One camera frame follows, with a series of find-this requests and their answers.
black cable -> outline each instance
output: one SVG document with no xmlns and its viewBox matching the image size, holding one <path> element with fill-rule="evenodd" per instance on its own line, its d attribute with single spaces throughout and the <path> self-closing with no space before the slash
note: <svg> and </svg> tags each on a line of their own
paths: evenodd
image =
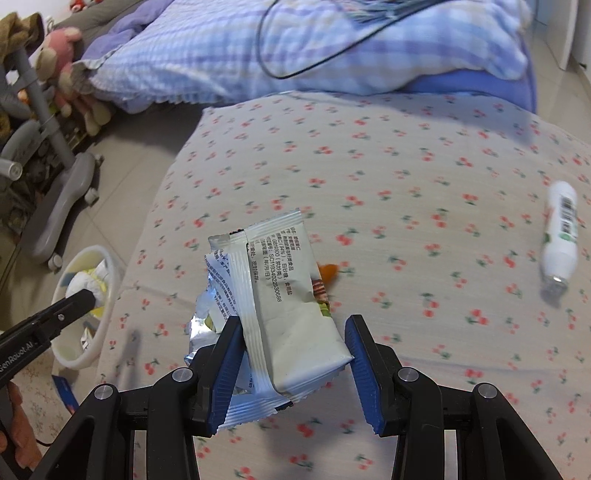
<svg viewBox="0 0 591 480">
<path fill-rule="evenodd" d="M 48 448 L 49 448 L 51 445 L 53 445 L 53 442 L 51 442 L 51 443 L 45 443 L 45 442 L 42 442 L 41 440 L 37 440 L 37 443 L 38 443 L 39 445 L 43 445 L 44 447 L 48 447 Z"/>
<path fill-rule="evenodd" d="M 269 13 L 273 9 L 273 7 L 275 7 L 279 3 L 279 1 L 280 0 L 273 0 L 271 5 L 269 5 L 267 10 L 263 13 L 261 20 L 259 21 L 258 27 L 256 28 L 256 37 L 255 37 L 256 60 L 257 60 L 258 64 L 260 65 L 262 71 L 265 72 L 265 74 L 268 75 L 269 77 L 272 77 L 276 80 L 287 80 L 287 79 L 290 79 L 290 78 L 295 77 L 297 75 L 301 75 L 302 73 L 305 73 L 311 69 L 314 69 L 314 68 L 316 68 L 328 61 L 331 61 L 332 59 L 338 57 L 339 55 L 342 55 L 343 53 L 348 52 L 349 50 L 355 48 L 357 45 L 360 45 L 364 41 L 369 40 L 370 38 L 376 36 L 382 30 L 390 27 L 391 25 L 394 25 L 395 23 L 397 23 L 401 20 L 404 20 L 405 18 L 409 17 L 410 15 L 414 15 L 415 13 L 425 10 L 426 8 L 432 7 L 434 5 L 442 4 L 443 2 L 446 2 L 449 0 L 426 0 L 424 2 L 419 2 L 416 5 L 412 5 L 412 6 L 410 6 L 410 9 L 408 11 L 403 12 L 401 15 L 397 16 L 396 18 L 393 18 L 389 22 L 386 22 L 384 25 L 379 26 L 373 32 L 370 32 L 369 34 L 361 37 L 359 40 L 354 41 L 352 44 L 347 45 L 345 48 L 342 48 L 338 52 L 333 53 L 332 55 L 330 55 L 322 60 L 319 60 L 316 63 L 313 63 L 312 65 L 307 66 L 306 68 L 303 68 L 303 69 L 298 70 L 296 72 L 290 73 L 288 75 L 275 75 L 273 72 L 271 72 L 267 68 L 267 66 L 263 62 L 263 59 L 261 56 L 261 34 L 262 34 L 263 25 L 265 23 L 265 19 L 269 16 Z"/>
</svg>

white door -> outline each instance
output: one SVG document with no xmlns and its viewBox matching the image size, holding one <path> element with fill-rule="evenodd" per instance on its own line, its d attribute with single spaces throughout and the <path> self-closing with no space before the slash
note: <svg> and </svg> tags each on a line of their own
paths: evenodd
<svg viewBox="0 0 591 480">
<path fill-rule="evenodd" d="M 551 4 L 546 42 L 562 70 L 566 70 L 573 47 L 579 0 L 540 0 Z"/>
</svg>

floral tablecloth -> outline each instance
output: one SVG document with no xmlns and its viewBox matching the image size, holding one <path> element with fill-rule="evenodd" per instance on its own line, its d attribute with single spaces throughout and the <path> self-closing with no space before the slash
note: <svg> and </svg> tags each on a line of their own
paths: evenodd
<svg viewBox="0 0 591 480">
<path fill-rule="evenodd" d="M 438 383 L 497 385 L 563 476 L 587 479 L 590 154 L 490 97 L 291 93 L 209 109 L 148 215 L 98 381 L 137 388 L 182 365 L 207 237 L 299 207 L 317 260 L 340 265 L 330 300 L 341 333 L 360 313 Z M 552 305 L 539 259 L 546 187 L 558 179 L 579 195 L 580 256 Z M 365 423 L 346 369 L 293 408 L 195 448 L 204 480 L 385 480 L 395 444 Z"/>
</svg>

human hand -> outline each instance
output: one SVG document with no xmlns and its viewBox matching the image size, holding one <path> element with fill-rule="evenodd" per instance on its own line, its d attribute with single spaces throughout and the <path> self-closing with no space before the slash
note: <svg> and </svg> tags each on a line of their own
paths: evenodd
<svg viewBox="0 0 591 480">
<path fill-rule="evenodd" d="M 22 395 L 18 387 L 8 383 L 8 397 L 12 403 L 12 426 L 10 437 L 15 444 L 14 458 L 21 468 L 34 469 L 41 461 L 41 451 L 37 446 L 33 427 L 22 409 Z M 3 432 L 0 432 L 0 453 L 4 453 L 8 447 L 8 440 Z"/>
</svg>

trash can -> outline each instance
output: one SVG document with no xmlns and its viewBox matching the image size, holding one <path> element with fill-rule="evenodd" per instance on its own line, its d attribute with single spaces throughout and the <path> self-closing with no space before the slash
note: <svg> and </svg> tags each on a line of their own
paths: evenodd
<svg viewBox="0 0 591 480">
<path fill-rule="evenodd" d="M 91 363 L 100 355 L 109 322 L 113 305 L 117 298 L 117 292 L 121 286 L 122 266 L 113 254 L 105 247 L 93 245 L 86 247 L 78 253 L 68 264 L 61 274 L 60 281 L 53 294 L 52 303 L 55 303 L 66 296 L 66 289 L 74 275 L 79 271 L 96 268 L 100 262 L 106 260 L 106 267 L 109 271 L 109 285 L 105 294 L 105 305 L 103 315 L 99 318 L 87 315 L 62 330 L 61 335 L 51 341 L 51 349 L 57 361 L 64 367 L 72 370 L 81 370 L 89 367 Z M 80 343 L 85 329 L 85 321 L 89 321 L 96 328 L 96 333 L 89 346 L 84 350 Z"/>
</svg>

